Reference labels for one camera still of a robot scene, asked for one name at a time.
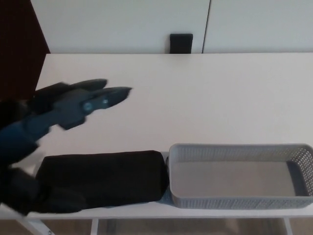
rectangular basket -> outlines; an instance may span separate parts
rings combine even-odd
[[[210,192],[203,196],[195,188],[205,187],[210,184],[210,179],[205,178],[197,172],[197,168],[192,168],[193,163],[200,163],[200,168],[210,166],[213,163],[227,162],[230,171],[232,164],[238,165],[240,162],[252,165],[259,164],[267,166],[268,174],[277,176],[285,175],[286,180],[282,180],[281,187],[290,184],[294,195],[275,196],[210,196]],[[181,164],[184,167],[182,175],[179,175],[176,167]],[[286,172],[279,175],[275,172],[275,166],[284,167]],[[313,203],[313,149],[305,144],[286,145],[205,145],[205,144],[175,144],[170,149],[169,154],[170,190],[175,206],[189,209],[225,209],[225,210],[261,210],[261,209],[295,209],[303,208]]]

robotic arm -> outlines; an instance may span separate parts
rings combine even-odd
[[[45,185],[19,168],[12,168],[34,152],[37,140],[53,125],[64,130],[81,125],[97,109],[107,109],[125,100],[131,88],[105,88],[105,79],[72,85],[57,83],[36,91],[25,104],[1,102],[0,202],[27,215],[29,212],[69,213],[85,208],[76,192]]]

dark wall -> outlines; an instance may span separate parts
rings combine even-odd
[[[31,97],[47,53],[30,0],[0,0],[0,99]]]

floor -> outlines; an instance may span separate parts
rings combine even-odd
[[[91,220],[47,220],[56,235],[89,235]],[[313,218],[291,219],[294,235],[310,235]],[[16,221],[0,221],[0,235],[29,235]],[[99,235],[286,235],[282,219],[100,220]]]

mesh pattern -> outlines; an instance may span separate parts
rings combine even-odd
[[[313,196],[313,157],[306,148],[300,148],[293,153],[291,161],[296,163],[301,171],[309,196]]]
[[[177,144],[170,150],[170,166],[194,161],[258,161],[296,163],[308,192],[307,197],[260,198],[179,198],[172,195],[180,208],[194,209],[295,209],[313,203],[313,150],[308,145],[204,145]]]
[[[222,209],[222,210],[274,210],[304,208],[313,202],[313,199],[179,199],[173,197],[174,204],[179,208],[187,209]]]

